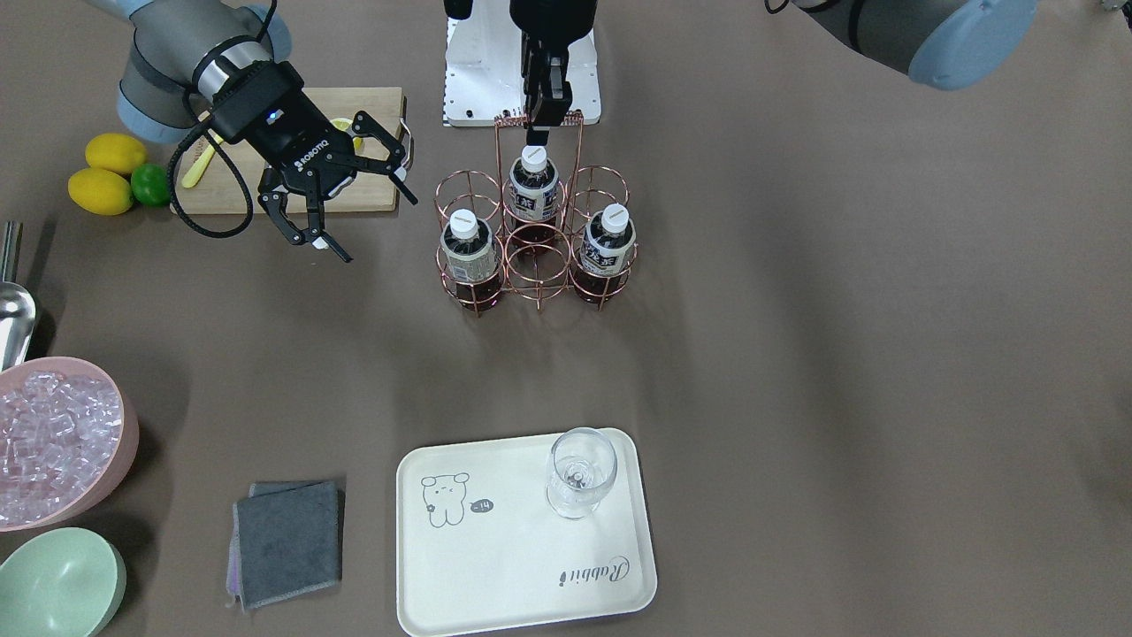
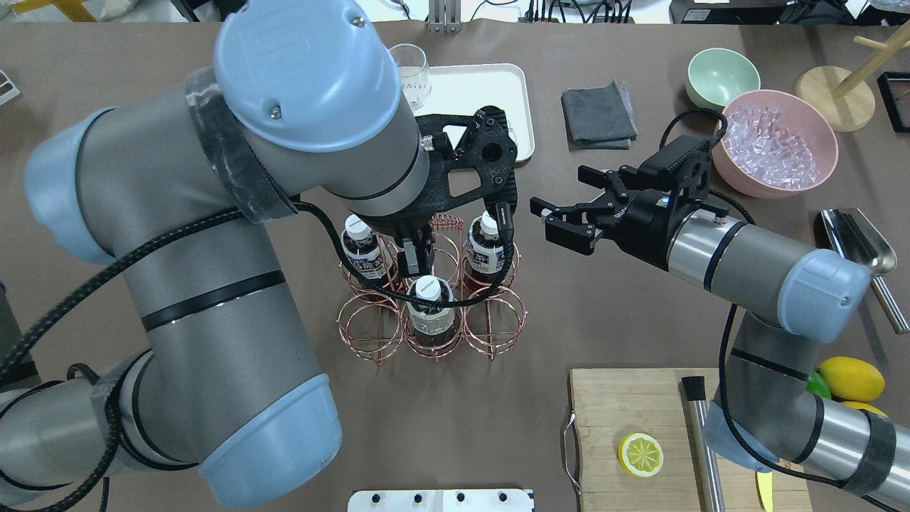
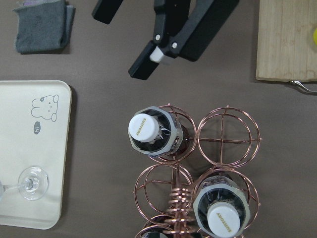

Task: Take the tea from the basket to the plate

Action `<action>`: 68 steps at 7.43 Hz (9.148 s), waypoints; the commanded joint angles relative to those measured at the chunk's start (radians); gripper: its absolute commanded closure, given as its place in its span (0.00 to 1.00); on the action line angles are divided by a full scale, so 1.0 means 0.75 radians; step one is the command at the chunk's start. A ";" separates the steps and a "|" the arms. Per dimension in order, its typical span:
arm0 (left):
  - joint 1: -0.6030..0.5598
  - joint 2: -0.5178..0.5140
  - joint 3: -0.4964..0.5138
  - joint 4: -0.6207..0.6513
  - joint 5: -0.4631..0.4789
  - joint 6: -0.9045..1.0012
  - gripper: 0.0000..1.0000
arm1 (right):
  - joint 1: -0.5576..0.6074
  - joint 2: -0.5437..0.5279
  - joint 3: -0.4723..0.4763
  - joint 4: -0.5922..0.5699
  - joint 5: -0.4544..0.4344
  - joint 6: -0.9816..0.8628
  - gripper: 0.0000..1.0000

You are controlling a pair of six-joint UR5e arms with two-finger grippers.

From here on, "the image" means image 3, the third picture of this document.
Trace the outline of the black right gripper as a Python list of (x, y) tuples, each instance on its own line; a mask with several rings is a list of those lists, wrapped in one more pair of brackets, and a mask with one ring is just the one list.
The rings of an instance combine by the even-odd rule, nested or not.
[[(168, 55), (197, 61), (216, 36), (235, 7), (237, 0), (198, 0), (181, 30), (169, 40)], [(150, 59), (156, 48), (149, 41), (128, 70), (132, 78), (147, 80), (159, 63)]]

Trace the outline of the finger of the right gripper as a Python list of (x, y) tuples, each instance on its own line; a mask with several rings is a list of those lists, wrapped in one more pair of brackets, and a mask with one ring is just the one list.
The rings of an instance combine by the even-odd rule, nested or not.
[(110, 24), (123, 0), (98, 0), (92, 17), (101, 23)]

